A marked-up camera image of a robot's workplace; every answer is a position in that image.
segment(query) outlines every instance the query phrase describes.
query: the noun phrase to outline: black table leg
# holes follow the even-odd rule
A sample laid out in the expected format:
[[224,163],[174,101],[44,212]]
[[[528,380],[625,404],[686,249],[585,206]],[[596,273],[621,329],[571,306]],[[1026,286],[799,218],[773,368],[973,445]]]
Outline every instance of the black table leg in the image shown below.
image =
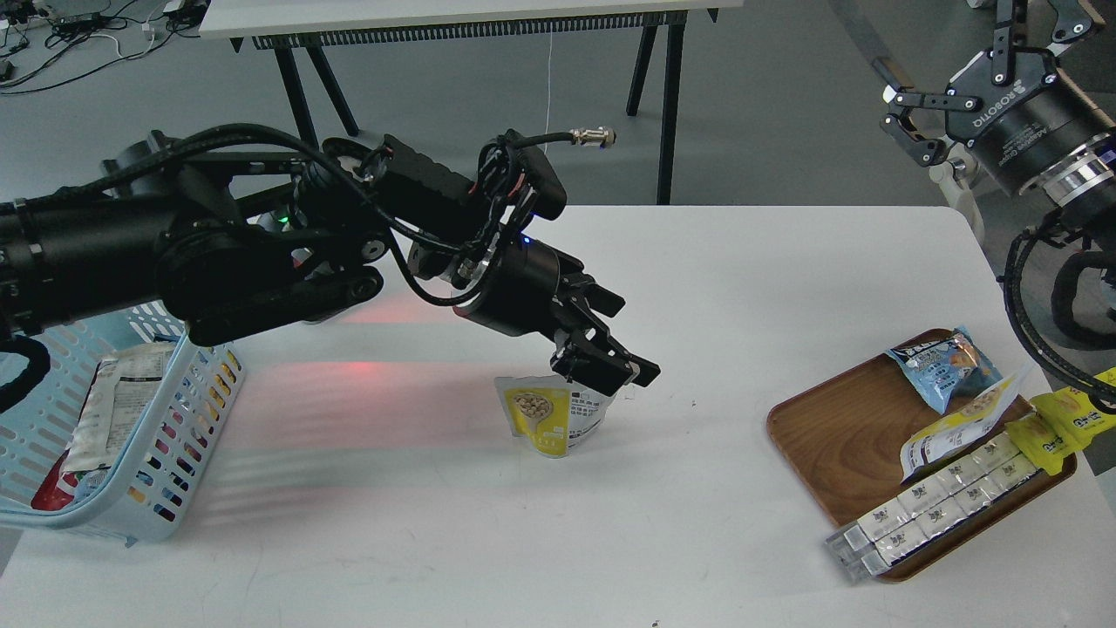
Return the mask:
[[302,81],[298,78],[298,66],[290,48],[276,48],[276,60],[279,62],[279,74],[282,85],[287,88],[287,99],[290,100],[290,112],[295,114],[298,136],[311,146],[318,146],[318,136],[314,132],[314,120],[310,119],[310,107],[306,104],[306,93]]
[[682,37],[685,23],[672,25],[666,31],[666,83],[663,86],[663,135],[658,148],[658,193],[656,204],[671,203],[671,178],[674,175],[674,132],[679,125],[679,87],[682,79]]
[[651,64],[651,50],[655,47],[657,26],[643,27],[639,37],[639,52],[635,58],[635,74],[632,75],[632,89],[628,91],[628,115],[639,113],[639,98],[643,97],[643,84],[647,79],[647,65]]
[[334,68],[329,67],[329,60],[326,59],[325,51],[319,46],[310,46],[306,51],[310,55],[310,60],[314,61],[314,69],[318,70],[321,84],[326,86],[326,94],[329,94],[329,99],[334,103],[334,108],[337,109],[337,115],[341,118],[345,132],[349,136],[356,137],[360,134],[360,129],[356,126],[353,109],[349,108],[348,102],[345,100],[345,94],[341,94],[341,86],[337,83],[337,77],[334,76]]

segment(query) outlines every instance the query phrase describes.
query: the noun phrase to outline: black robotic arm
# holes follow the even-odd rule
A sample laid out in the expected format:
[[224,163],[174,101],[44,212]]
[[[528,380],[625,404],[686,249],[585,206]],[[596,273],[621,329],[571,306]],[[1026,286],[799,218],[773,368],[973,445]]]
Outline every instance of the black robotic arm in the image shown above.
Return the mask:
[[[998,0],[991,46],[977,52],[944,93],[914,88],[892,59],[873,67],[887,83],[888,113],[881,127],[922,166],[936,165],[963,147],[1009,195],[1041,189],[1056,207],[1042,224],[1012,242],[1001,281],[1008,319],[1028,354],[1058,379],[1116,403],[1116,387],[1085,374],[1055,351],[1023,307],[1022,270],[1038,242],[1064,247],[1083,241],[1058,272],[1052,320],[1085,347],[1116,349],[1116,335],[1090,330],[1074,319],[1072,302],[1088,268],[1116,280],[1116,123],[1062,70],[1059,56],[1098,32],[1105,22],[1087,0],[1048,0],[1057,12],[1043,47],[1029,46],[1027,2]],[[913,122],[916,109],[944,112],[945,136],[926,137]]]
[[[27,355],[23,339],[47,327],[153,298],[201,346],[320,320],[376,296],[372,263],[391,253],[425,300],[508,336],[550,338],[551,367],[568,379],[605,395],[647,386],[658,367],[597,316],[615,316],[624,299],[523,233],[566,205],[537,146],[555,141],[606,146],[615,135],[509,129],[483,147],[470,180],[391,135],[376,148],[328,139],[318,151],[250,124],[182,139],[153,132],[104,162],[98,181],[0,203],[0,350]],[[291,152],[218,151],[247,144]],[[252,174],[291,182],[234,199],[231,180]],[[396,233],[412,240],[410,254]],[[434,277],[461,293],[431,294],[420,281]]]

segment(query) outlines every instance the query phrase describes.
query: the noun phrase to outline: light blue plastic basket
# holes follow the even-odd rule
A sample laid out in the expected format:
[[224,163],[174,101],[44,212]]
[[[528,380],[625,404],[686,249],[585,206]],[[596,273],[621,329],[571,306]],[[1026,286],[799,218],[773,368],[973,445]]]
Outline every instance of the light blue plastic basket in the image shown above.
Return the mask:
[[[0,415],[0,525],[108,537],[128,545],[174,533],[244,383],[231,346],[198,348],[183,337],[157,394],[100,486],[60,511],[37,511],[30,504],[66,451],[100,358],[153,336],[179,335],[181,323],[150,303],[37,337],[50,351],[50,375]],[[23,358],[6,356],[0,377],[10,380],[23,365]]]

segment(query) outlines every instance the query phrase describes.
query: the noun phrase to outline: white desk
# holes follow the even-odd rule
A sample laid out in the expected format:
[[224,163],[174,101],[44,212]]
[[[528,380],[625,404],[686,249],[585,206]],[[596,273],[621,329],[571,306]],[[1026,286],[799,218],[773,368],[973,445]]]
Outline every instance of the white desk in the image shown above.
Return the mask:
[[491,384],[546,374],[548,342],[387,271],[339,321],[240,344],[250,379],[175,538],[25,533],[0,622],[1112,626],[1116,526],[1084,460],[911,581],[852,587],[767,438],[772,406],[926,329],[1023,364],[956,212],[575,206],[530,231],[627,298],[616,338],[663,367],[570,457],[512,439]]
[[217,0],[199,32],[206,38],[231,39],[238,50],[244,37],[251,37],[259,49],[275,50],[299,136],[318,145],[292,48],[306,48],[345,131],[355,137],[359,134],[356,118],[323,46],[642,28],[626,106],[627,115],[634,116],[639,110],[655,35],[658,27],[666,27],[656,202],[668,204],[689,11],[709,9],[715,20],[719,8],[742,4],[743,0]]
[[404,26],[689,11],[742,4],[743,0],[214,0],[199,33],[206,38],[229,39]]

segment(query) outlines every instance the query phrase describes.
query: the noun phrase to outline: blue snack bag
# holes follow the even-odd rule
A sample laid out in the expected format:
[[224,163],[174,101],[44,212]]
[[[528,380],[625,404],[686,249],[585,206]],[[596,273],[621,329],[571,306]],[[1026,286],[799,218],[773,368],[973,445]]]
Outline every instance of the blue snack bag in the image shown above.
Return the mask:
[[945,414],[954,395],[977,396],[1002,379],[964,328],[953,330],[945,340],[896,347],[887,355],[939,415]]

